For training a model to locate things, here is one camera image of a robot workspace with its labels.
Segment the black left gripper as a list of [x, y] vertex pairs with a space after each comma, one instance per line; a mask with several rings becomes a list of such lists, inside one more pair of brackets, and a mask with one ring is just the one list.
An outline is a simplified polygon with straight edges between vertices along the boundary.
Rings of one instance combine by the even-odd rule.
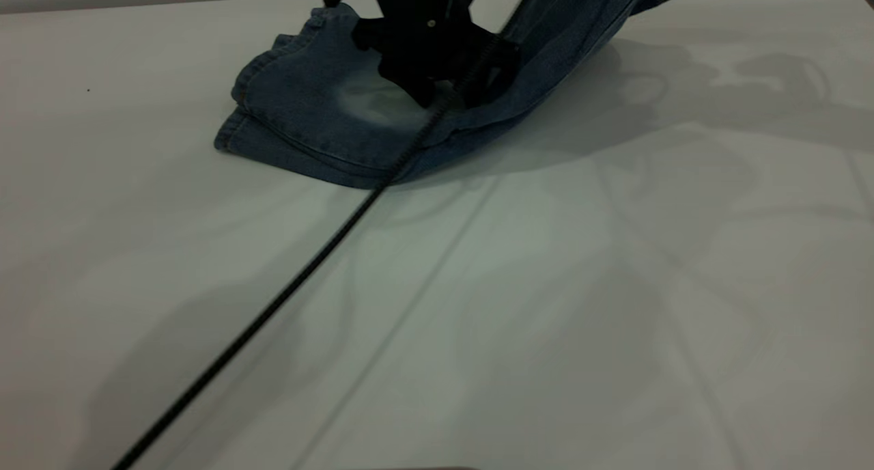
[[418, 106], [434, 101], [434, 81], [450, 80], [465, 109], [499, 96], [520, 65], [518, 44], [476, 25], [473, 0], [377, 0], [380, 18], [360, 18], [356, 48], [380, 54], [378, 72]]

